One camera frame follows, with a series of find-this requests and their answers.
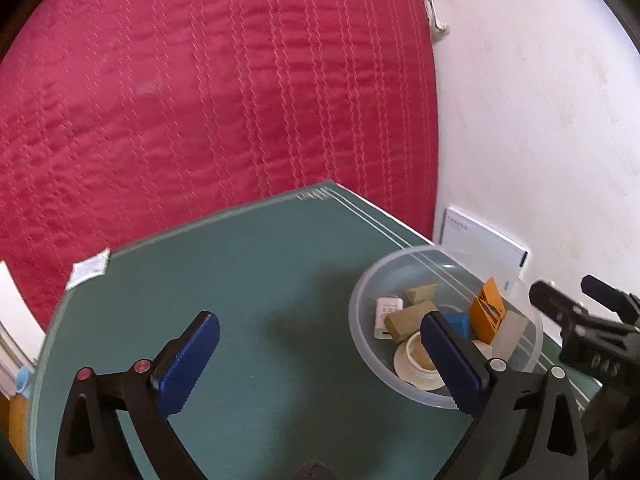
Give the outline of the white paper slip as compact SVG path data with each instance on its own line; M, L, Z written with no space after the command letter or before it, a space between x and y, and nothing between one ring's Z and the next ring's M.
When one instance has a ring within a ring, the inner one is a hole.
M85 260L75 262L65 289L72 290L86 281L105 275L110 257L111 249L107 247Z

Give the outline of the white rectangular box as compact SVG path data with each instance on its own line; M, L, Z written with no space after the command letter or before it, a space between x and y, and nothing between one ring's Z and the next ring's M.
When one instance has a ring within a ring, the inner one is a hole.
M508 362L524 335L527 325L528 318L526 316L511 310L506 312L506 316L490 343L492 356Z

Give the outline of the blue foam cube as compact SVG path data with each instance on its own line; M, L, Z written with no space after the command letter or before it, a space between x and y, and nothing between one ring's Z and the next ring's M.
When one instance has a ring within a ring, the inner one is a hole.
M466 312L445 312L442 316L461 338L467 340L474 338L474 330Z

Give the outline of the white stone-like block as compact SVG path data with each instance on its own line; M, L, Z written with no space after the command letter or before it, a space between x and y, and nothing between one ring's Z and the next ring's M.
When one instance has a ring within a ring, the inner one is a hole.
M485 344L483 341L478 339L474 339L473 344L486 360L490 360L492 358L492 347L490 344Z

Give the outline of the green table mat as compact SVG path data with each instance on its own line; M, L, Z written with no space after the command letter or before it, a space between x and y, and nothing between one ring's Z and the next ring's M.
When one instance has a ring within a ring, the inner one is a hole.
M54 475L81 367L121 372L156 356L198 312L214 355L171 426L206 477L289 479L318 460L343 479L429 479L469 417L409 400L375 376L348 322L358 280L424 237L335 183L230 209L114 252L66 292L38 363L34 475Z

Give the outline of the pink white small dish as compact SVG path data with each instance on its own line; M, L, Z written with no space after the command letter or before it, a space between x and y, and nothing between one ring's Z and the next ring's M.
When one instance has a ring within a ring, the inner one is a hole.
M419 332L414 333L396 349L394 371L401 380L421 391L435 391L445 385L423 347Z

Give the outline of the pale wooden wedge block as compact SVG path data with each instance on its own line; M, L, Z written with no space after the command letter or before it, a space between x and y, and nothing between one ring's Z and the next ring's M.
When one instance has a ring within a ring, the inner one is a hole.
M407 289L405 295L409 304L415 306L416 304L432 301L435 297L436 290L436 284L426 284Z

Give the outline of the clear plastic bowl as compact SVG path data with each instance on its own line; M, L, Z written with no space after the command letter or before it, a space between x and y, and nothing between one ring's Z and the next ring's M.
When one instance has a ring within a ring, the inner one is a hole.
M513 275L491 256L416 246L378 260L349 300L352 340L373 374L405 398L453 410L467 385L479 396L485 365L530 372L544 331L528 304L511 304Z

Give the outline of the red quilted blanket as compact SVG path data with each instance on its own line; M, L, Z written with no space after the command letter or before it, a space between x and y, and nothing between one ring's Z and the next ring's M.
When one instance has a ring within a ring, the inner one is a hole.
M423 0L44 0L1 62L1 257L47 326L76 262L332 180L423 234Z

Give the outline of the orange striped triangular block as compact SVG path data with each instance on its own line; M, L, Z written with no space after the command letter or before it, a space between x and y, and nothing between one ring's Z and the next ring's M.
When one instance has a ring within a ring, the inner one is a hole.
M506 317L506 308L494 278L483 284L468 313L476 338L484 344L491 344Z

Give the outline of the brown wooden rectangular block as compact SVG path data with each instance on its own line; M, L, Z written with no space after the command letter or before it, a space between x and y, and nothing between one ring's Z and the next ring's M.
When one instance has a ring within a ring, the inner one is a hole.
M427 313L437 311L437 307L427 301L386 315L384 325L395 344L401 344L418 332Z

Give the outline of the white wall panel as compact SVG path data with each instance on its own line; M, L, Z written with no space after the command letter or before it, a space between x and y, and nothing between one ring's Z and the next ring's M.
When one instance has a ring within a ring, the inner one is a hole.
M462 256L478 278L493 276L502 292L512 292L529 256L523 244L454 207L445 210L440 244Z

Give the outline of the light blue cup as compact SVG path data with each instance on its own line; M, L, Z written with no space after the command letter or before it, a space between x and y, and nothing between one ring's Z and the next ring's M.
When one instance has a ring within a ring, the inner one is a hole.
M27 365L23 365L16 374L15 392L18 396L24 396L25 399L32 397L34 391L35 375L34 371Z

